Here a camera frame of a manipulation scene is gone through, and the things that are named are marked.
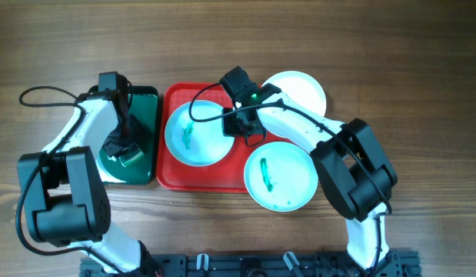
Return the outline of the green yellow sponge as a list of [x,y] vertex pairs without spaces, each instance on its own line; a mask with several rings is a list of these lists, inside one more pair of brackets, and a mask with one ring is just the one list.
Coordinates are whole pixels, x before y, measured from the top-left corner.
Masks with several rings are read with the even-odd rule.
[[123,167],[129,167],[136,163],[144,155],[144,152],[140,149],[138,144],[132,143],[120,154],[119,161]]

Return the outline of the red plastic tray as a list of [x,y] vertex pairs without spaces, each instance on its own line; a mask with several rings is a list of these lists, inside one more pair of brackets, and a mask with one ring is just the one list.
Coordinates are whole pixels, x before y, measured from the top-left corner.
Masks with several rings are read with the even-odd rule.
[[230,152],[221,161],[205,167],[193,167],[178,161],[165,144],[165,127],[169,116],[179,106],[190,102],[194,95],[206,86],[207,84],[202,82],[178,82],[166,91],[161,116],[156,179],[160,185],[173,191],[246,193],[244,168],[255,148],[248,147],[244,138],[237,137]]

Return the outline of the green water tray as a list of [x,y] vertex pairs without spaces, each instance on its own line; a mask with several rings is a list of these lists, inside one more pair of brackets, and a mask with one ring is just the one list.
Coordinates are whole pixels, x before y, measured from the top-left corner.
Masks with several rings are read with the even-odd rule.
[[102,149],[108,137],[102,115],[97,117],[95,127],[88,133],[88,139],[92,140],[89,142],[92,151],[98,150],[95,161],[101,180],[105,184],[146,185],[153,176],[155,142],[158,134],[158,92],[150,86],[135,86],[133,89],[135,95],[128,114],[136,117],[146,131],[146,136],[138,143],[141,156],[133,162],[128,162],[126,158],[108,157]]

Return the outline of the white plate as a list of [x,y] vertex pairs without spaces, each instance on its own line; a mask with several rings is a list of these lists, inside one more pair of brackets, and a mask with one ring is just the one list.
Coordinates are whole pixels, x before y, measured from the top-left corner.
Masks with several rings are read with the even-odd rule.
[[[272,94],[264,103],[276,103],[278,100],[288,106],[301,110],[312,117],[324,117],[327,100],[324,89],[310,75],[299,71],[279,72],[263,84],[262,88],[270,92],[271,87],[281,91]],[[261,124],[273,135],[287,138],[292,130],[303,132],[318,129],[304,116],[287,108],[260,108],[258,116]]]
[[269,142],[255,149],[245,163],[248,194],[262,207],[291,212],[306,205],[318,188],[310,155],[289,142]]
[[178,107],[165,126],[165,144],[171,155],[183,164],[203,167],[222,160],[235,142],[224,136],[221,120],[194,122],[189,116],[190,102]]

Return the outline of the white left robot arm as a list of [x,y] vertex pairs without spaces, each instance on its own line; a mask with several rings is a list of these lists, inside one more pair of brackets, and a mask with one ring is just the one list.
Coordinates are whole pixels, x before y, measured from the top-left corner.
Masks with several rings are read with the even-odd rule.
[[145,245],[112,222],[105,186],[149,182],[154,168],[158,98],[104,72],[96,88],[73,95],[74,113],[40,152],[18,160],[21,194],[15,228],[21,244],[49,255],[82,252],[114,276],[160,276]]

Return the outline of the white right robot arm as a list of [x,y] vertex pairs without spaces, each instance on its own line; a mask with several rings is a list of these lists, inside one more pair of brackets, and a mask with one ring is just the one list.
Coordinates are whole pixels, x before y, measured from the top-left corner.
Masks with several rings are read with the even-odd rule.
[[371,127],[359,118],[326,118],[325,91],[304,72],[279,72],[258,85],[237,66],[219,84],[234,105],[226,120],[243,131],[261,127],[310,155],[323,193],[346,220],[348,254],[371,275],[378,273],[389,252],[384,219],[392,213],[398,177]]

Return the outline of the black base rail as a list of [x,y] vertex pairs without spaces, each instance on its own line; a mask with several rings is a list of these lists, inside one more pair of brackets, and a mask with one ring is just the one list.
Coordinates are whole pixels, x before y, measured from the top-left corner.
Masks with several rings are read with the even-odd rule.
[[[156,276],[368,276],[347,252],[298,255],[153,255]],[[374,276],[422,276],[418,252],[390,250]],[[115,276],[92,259],[81,260],[78,276]]]

